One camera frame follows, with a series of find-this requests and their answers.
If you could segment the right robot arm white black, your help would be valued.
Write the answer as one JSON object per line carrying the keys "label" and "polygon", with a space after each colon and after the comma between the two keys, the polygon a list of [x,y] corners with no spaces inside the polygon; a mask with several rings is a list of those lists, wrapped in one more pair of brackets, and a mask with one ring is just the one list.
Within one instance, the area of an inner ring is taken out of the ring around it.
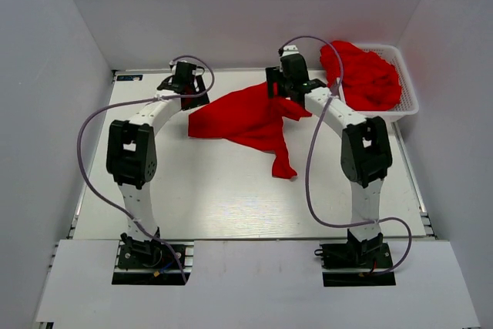
{"label": "right robot arm white black", "polygon": [[[380,195],[393,158],[387,126],[380,116],[367,117],[349,107],[319,79],[310,79],[305,58],[295,45],[279,50],[280,65],[266,69],[267,95],[288,98],[318,118],[307,157],[305,193],[311,216],[320,224],[347,230],[347,255],[366,266],[383,243],[379,225]],[[320,127],[325,124],[340,138],[340,166],[351,187],[351,222],[322,221],[310,197],[310,165]]]}

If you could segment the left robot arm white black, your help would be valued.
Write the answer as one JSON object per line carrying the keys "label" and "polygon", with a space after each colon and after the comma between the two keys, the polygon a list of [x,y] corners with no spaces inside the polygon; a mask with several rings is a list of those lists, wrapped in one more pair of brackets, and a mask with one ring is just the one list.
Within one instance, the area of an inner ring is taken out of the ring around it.
{"label": "left robot arm white black", "polygon": [[156,99],[127,120],[109,126],[106,169],[131,214],[126,234],[142,241],[136,257],[147,267],[156,266],[163,248],[152,241],[159,236],[153,215],[150,182],[157,170],[156,134],[179,112],[208,104],[203,81],[205,69],[185,60],[172,64],[172,75],[156,88]]}

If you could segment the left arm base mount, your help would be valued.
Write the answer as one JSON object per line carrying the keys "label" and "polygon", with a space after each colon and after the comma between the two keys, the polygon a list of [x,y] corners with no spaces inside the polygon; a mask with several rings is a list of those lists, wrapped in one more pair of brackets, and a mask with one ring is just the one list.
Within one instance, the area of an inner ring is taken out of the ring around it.
{"label": "left arm base mount", "polygon": [[120,241],[112,273],[115,286],[184,286],[193,266],[193,243],[172,243],[174,253],[154,241]]}

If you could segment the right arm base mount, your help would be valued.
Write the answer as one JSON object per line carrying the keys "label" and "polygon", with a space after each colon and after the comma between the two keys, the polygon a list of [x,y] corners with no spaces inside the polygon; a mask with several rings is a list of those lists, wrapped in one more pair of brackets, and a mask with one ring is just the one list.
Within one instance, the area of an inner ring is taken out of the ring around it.
{"label": "right arm base mount", "polygon": [[324,243],[315,251],[320,258],[324,287],[393,287],[394,272],[390,248],[384,243],[377,251],[356,257],[349,243]]}

